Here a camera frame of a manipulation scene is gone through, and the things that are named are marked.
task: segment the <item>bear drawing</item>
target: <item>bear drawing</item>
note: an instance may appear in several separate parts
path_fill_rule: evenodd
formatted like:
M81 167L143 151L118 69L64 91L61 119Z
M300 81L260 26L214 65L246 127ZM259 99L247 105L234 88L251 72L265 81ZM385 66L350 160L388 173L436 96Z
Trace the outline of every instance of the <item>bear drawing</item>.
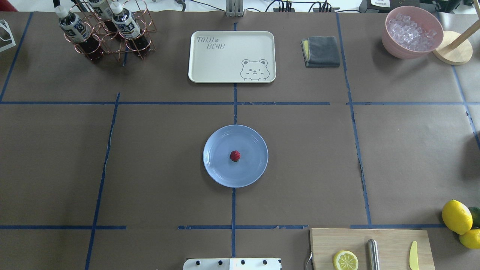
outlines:
M266 81L270 76L270 72L267 69L267 60L261 59L258 62L245 59L241 62L243 69L240 72L240 76L244 81Z

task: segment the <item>red object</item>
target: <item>red object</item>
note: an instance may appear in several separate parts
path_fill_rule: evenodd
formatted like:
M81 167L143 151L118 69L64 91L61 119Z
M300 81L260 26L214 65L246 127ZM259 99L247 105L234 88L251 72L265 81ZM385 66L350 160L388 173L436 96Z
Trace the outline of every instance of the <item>red object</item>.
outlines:
M0 11L18 11L10 2L7 0L0 0Z
M240 159L240 152L238 152L237 150L232 151L232 152L230 153L230 159L231 159L233 162L239 161L239 159Z

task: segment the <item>gray cloth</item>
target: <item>gray cloth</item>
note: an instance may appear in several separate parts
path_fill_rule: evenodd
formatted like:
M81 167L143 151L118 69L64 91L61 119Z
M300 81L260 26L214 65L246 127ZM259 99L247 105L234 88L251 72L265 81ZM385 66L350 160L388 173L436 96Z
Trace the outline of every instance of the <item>gray cloth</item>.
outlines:
M308 57L307 48L304 47L303 41L308 41ZM305 66L308 68L317 67L339 67L340 56L338 54L338 45L336 37L309 37L302 39L303 58Z

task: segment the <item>bottle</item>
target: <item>bottle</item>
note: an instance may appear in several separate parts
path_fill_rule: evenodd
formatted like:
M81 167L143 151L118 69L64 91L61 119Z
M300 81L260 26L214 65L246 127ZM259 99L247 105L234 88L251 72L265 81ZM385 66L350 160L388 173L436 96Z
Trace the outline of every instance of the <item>bottle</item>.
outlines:
M113 11L112 21L118 30L127 39L129 47L140 57L145 57L150 50L150 44L144 35L141 35L133 14L125 8L122 8L118 2L112 2L110 8Z
M110 9L110 0L88 0L88 3L93 8L95 13L102 19L103 24L107 28L108 31L112 33L118 32L117 27L112 22L112 10ZM122 37L120 35L116 35L115 38L121 40Z
M77 14L69 12L63 6L57 6L55 13L59 17L60 28L73 43L82 48L86 57L92 61L102 58L103 49L100 41L91 35L90 29L85 26Z

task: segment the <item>blue plate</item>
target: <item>blue plate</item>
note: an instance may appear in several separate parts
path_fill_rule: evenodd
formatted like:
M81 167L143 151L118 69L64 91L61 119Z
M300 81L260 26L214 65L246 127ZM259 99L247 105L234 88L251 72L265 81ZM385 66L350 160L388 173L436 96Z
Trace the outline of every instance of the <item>blue plate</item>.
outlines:
M233 162L230 153L240 152ZM228 187L250 185L262 176L268 163L267 144L260 134L244 125L228 125L215 131L204 148L204 165L217 183Z

